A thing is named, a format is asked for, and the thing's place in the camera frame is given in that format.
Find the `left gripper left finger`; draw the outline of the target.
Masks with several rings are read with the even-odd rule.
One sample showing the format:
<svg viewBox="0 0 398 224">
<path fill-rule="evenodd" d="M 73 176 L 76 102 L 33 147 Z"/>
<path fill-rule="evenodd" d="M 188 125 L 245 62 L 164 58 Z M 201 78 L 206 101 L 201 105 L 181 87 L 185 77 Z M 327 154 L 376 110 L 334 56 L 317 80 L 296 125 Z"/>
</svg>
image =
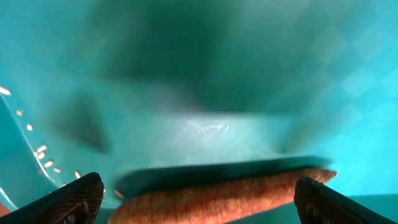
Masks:
<svg viewBox="0 0 398 224">
<path fill-rule="evenodd" d="M 103 193 L 100 175 L 91 172 L 1 217 L 1 224 L 93 224 Z"/>
</svg>

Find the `teal plastic tray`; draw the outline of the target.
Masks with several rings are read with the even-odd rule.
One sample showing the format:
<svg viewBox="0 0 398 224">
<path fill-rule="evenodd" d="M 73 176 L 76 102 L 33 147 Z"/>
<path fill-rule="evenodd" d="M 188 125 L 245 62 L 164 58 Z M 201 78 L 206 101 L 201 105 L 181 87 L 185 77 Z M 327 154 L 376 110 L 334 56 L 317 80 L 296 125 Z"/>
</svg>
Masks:
<svg viewBox="0 0 398 224">
<path fill-rule="evenodd" d="M 1 1 L 1 203 L 327 166 L 397 220 L 397 2 Z"/>
</svg>

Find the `orange carrot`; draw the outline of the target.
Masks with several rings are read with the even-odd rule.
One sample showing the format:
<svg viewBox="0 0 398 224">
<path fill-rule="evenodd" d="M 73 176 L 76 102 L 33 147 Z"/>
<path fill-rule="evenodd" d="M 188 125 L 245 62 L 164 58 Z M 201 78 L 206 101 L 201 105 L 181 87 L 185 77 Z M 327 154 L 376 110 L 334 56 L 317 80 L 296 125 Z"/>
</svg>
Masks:
<svg viewBox="0 0 398 224">
<path fill-rule="evenodd" d="M 296 182 L 301 177 L 325 184 L 336 175 L 328 169 L 299 169 L 220 184 L 150 192 L 119 206 L 108 222 L 228 223 L 293 202 Z"/>
</svg>

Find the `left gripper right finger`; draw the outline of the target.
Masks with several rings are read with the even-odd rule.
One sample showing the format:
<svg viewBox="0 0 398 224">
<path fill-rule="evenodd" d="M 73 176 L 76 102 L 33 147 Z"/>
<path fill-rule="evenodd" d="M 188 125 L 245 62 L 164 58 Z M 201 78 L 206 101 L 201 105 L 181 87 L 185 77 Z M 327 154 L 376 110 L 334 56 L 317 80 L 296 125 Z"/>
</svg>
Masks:
<svg viewBox="0 0 398 224">
<path fill-rule="evenodd" d="M 302 224 L 397 224 L 306 176 L 296 182 L 294 204 Z"/>
</svg>

